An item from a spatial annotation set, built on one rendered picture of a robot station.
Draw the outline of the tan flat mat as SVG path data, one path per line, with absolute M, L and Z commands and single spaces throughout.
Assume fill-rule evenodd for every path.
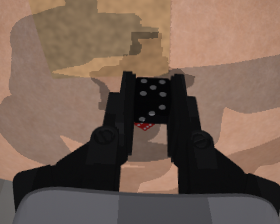
M 168 76 L 170 0 L 28 0 L 53 79 Z

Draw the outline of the black die with grey pips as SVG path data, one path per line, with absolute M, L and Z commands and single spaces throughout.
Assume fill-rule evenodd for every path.
M 167 124 L 171 102 L 171 86 L 168 78 L 136 78 L 135 123 Z

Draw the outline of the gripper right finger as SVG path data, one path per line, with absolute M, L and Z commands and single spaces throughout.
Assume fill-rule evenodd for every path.
M 279 216 L 280 185 L 244 173 L 215 148 L 212 136 L 201 130 L 196 97 L 187 96 L 184 74 L 171 76 L 170 86 L 167 153 L 178 167 L 178 194 L 251 194 L 269 200 Z

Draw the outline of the dark red die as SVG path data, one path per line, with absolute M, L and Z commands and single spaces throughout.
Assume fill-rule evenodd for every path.
M 155 124 L 146 124 L 146 123 L 135 123 L 134 125 L 138 126 L 139 128 L 143 129 L 144 131 L 146 131 L 147 129 L 149 129 L 150 127 L 152 127 Z

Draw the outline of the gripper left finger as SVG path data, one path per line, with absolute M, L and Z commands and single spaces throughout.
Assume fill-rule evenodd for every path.
M 123 71 L 120 92 L 109 92 L 103 125 L 92 132 L 90 141 L 56 165 L 21 171 L 14 176 L 15 213 L 23 197 L 39 188 L 119 191 L 121 166 L 132 156 L 135 83 L 136 74 Z

